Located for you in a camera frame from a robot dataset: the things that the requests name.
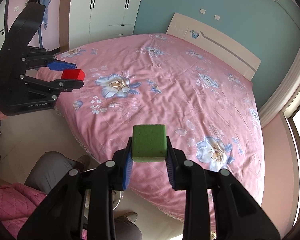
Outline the left leg grey trousers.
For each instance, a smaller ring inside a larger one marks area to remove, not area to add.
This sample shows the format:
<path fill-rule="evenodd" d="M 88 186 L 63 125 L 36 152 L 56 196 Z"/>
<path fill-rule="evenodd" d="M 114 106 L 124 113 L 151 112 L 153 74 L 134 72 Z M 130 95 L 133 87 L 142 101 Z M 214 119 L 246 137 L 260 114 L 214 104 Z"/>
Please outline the left leg grey trousers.
<path fill-rule="evenodd" d="M 76 160 L 59 152 L 45 152 L 36 162 L 24 185 L 48 194 L 71 169 L 79 170 Z"/>

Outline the white curtain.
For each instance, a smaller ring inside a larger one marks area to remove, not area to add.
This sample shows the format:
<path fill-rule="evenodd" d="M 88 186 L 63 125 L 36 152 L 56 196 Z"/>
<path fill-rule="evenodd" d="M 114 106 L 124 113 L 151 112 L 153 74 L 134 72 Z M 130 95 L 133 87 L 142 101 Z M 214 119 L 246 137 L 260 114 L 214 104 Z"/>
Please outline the white curtain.
<path fill-rule="evenodd" d="M 258 111 L 260 124 L 266 126 L 293 96 L 300 86 L 300 48 L 285 78 L 277 87 L 272 96 Z"/>

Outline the floral mattress skirt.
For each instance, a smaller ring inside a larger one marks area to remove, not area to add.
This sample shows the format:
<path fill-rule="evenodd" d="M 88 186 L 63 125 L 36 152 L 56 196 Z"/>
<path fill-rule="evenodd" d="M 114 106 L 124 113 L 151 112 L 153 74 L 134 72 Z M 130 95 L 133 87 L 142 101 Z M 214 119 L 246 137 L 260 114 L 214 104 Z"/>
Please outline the floral mattress skirt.
<path fill-rule="evenodd" d="M 57 107 L 54 108 L 56 114 L 58 114 L 59 116 L 62 116 L 63 118 L 65 118 L 65 116 L 63 116 L 63 114 L 61 112 L 58 111 Z M 89 157 L 92 157 L 93 160 L 97 161 L 99 163 L 99 159 L 97 157 L 95 157 L 93 155 L 93 153 L 74 135 L 74 133 L 71 131 L 72 135 L 74 136 L 74 138 L 77 140 L 77 142 L 80 144 L 81 148 L 83 148 L 86 153 L 89 155 Z M 133 189 L 133 187 L 130 187 L 131 186 L 131 183 L 133 182 L 133 178 L 135 176 L 133 176 L 133 174 L 135 173 L 134 170 L 135 170 L 135 167 L 136 165 L 134 165 L 134 167 L 132 168 L 132 172 L 129 171 L 129 168 L 126 168 L 127 171 L 126 173 L 123 175 L 123 186 L 125 186 L 126 188 L 129 188 L 131 189 L 135 194 L 137 194 L 138 196 L 142 197 L 137 191 L 135 191 Z M 142 183 L 145 184 L 145 185 L 150 185 L 151 181 L 150 180 L 147 180 L 146 179 L 146 183 Z M 119 192 L 119 197 L 120 198 L 123 198 L 123 192 L 121 191 L 121 193 Z M 208 197 L 212 199 L 212 193 L 208 191 Z M 170 211 L 167 211 L 165 209 L 162 209 L 161 207 L 159 207 L 157 204 L 154 204 L 154 202 L 148 200 L 148 198 L 146 197 L 142 197 L 143 199 L 145 199 L 146 201 L 148 201 L 149 203 L 153 204 L 158 210 L 160 210 L 161 212 L 163 212 L 165 215 L 167 215 L 168 217 L 171 217 L 173 219 L 176 219 L 176 220 L 179 220 L 181 222 L 184 222 L 184 218 L 179 218 L 179 217 L 176 217 L 173 213 L 171 213 Z M 117 206 L 119 205 L 119 200 L 115 202 L 115 204 L 113 204 L 113 209 L 117 208 Z M 217 233 L 215 231 L 215 229 L 211 229 L 210 230 L 211 233 L 210 233 L 210 239 L 216 239 L 217 237 Z"/>

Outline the green sponge cube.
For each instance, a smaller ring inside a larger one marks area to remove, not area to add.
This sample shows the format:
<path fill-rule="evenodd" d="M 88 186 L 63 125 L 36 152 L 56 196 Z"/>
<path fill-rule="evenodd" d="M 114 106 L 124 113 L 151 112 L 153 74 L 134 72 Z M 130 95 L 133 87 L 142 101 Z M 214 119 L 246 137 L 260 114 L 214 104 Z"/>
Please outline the green sponge cube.
<path fill-rule="evenodd" d="M 167 157 L 165 125 L 135 125 L 133 127 L 132 159 L 137 163 L 156 163 Z"/>

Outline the pink floral bed sheet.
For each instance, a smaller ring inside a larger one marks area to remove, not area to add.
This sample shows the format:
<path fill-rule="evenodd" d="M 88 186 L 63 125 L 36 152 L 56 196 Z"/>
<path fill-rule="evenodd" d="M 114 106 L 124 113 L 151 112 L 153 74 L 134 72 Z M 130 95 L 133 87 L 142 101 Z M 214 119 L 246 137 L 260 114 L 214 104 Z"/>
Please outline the pink floral bed sheet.
<path fill-rule="evenodd" d="M 260 203 L 264 148 L 252 84 L 214 55 L 166 34 L 119 37 L 58 55 L 85 72 L 57 109 L 99 163 L 133 127 L 163 124 L 174 148 L 203 168 L 227 168 Z"/>

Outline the red cube block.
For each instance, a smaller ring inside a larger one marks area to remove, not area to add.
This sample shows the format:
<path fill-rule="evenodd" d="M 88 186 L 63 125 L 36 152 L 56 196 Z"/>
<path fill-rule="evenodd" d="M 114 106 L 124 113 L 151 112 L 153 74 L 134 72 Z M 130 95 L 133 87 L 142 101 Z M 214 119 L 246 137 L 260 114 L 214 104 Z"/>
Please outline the red cube block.
<path fill-rule="evenodd" d="M 81 69 L 65 69 L 62 72 L 61 79 L 84 81 L 85 73 Z"/>

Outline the white wardrobe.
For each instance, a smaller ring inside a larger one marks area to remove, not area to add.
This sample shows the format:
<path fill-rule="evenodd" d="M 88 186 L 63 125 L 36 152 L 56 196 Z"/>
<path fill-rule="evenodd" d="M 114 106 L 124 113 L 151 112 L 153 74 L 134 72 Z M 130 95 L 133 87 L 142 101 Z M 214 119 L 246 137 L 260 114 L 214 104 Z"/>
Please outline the white wardrobe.
<path fill-rule="evenodd" d="M 69 48 L 133 34 L 141 0 L 70 0 Z"/>

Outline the pink quilted jacket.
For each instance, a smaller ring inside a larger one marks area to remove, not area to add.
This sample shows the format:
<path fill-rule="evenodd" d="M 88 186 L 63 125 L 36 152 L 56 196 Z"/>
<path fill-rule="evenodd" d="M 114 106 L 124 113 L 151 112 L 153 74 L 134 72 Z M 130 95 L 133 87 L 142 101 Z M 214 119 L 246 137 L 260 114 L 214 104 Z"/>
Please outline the pink quilted jacket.
<path fill-rule="evenodd" d="M 0 221 L 14 238 L 48 193 L 21 183 L 0 186 Z"/>

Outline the beige shoe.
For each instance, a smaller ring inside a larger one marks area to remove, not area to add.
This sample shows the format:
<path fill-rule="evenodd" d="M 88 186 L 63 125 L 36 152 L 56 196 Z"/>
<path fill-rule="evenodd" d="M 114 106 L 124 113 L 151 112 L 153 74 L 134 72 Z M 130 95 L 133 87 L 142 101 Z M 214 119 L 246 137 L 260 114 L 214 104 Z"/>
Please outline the beige shoe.
<path fill-rule="evenodd" d="M 82 155 L 76 160 L 78 164 L 78 168 L 81 172 L 87 170 L 88 166 L 90 165 L 90 157 L 87 154 Z"/>

